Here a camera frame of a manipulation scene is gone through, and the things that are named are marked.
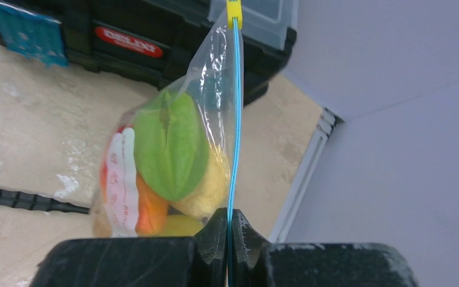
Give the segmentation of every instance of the yellow lemon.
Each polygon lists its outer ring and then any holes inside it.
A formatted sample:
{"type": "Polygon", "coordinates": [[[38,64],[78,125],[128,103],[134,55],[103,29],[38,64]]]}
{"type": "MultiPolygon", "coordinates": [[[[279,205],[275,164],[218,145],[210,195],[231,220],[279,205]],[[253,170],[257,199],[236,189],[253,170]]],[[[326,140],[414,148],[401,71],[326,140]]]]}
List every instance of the yellow lemon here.
{"type": "Polygon", "coordinates": [[[158,237],[194,236],[203,228],[203,224],[186,215],[169,215],[163,230],[156,234],[158,237]]]}
{"type": "Polygon", "coordinates": [[[170,202],[178,211],[191,217],[210,217],[228,198],[230,173],[228,158],[220,148],[210,148],[207,170],[196,189],[187,197],[170,202]]]}

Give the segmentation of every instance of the concrete floor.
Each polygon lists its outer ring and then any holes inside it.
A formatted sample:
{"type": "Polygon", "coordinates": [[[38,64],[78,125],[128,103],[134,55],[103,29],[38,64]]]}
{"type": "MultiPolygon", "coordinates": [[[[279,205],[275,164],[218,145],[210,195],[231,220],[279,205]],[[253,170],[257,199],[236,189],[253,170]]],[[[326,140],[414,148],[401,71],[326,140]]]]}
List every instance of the concrete floor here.
{"type": "MultiPolygon", "coordinates": [[[[157,94],[80,67],[45,69],[0,47],[0,187],[86,206],[120,115],[157,94]]],[[[320,108],[283,76],[243,112],[236,208],[269,235],[320,108]]],[[[91,218],[0,207],[0,286],[28,286],[58,242],[90,237],[91,218]]]]}

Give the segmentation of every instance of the orange vegetable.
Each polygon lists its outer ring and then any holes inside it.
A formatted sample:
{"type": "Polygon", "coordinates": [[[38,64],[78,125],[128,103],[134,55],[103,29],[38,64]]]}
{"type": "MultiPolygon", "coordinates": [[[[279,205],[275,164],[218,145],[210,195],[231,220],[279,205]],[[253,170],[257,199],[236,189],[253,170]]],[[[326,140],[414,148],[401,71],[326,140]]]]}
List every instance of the orange vegetable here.
{"type": "Polygon", "coordinates": [[[103,204],[106,203],[106,174],[108,174],[108,168],[106,167],[106,159],[99,168],[99,188],[101,190],[101,196],[103,198],[103,204]]]}
{"type": "Polygon", "coordinates": [[[166,225],[168,202],[157,195],[139,173],[136,173],[136,187],[139,213],[136,233],[139,236],[155,235],[166,225]]]}

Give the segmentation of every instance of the black handle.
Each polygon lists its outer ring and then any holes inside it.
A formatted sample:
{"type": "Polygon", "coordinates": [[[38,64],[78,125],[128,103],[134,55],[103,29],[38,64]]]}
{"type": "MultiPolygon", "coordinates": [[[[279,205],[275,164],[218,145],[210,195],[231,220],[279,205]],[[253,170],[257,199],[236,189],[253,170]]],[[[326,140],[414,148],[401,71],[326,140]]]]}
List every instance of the black handle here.
{"type": "Polygon", "coordinates": [[[0,188],[0,205],[11,208],[27,210],[41,210],[45,212],[76,212],[88,214],[89,208],[76,206],[67,202],[60,202],[37,194],[24,193],[22,191],[9,191],[0,188]]]}

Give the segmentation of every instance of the white panel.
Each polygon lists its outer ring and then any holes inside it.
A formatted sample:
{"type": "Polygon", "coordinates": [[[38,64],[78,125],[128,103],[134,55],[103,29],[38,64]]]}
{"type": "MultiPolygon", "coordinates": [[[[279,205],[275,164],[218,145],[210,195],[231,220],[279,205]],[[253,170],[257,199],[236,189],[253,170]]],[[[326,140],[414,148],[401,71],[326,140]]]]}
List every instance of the white panel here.
{"type": "Polygon", "coordinates": [[[284,242],[286,240],[305,192],[309,190],[309,183],[316,170],[317,162],[334,125],[335,117],[333,114],[329,111],[323,111],[270,233],[268,238],[270,242],[284,242]]]}
{"type": "Polygon", "coordinates": [[[459,82],[459,0],[303,0],[284,73],[344,120],[459,82]]]}
{"type": "Polygon", "coordinates": [[[459,84],[338,125],[288,242],[380,242],[459,286],[459,84]]]}

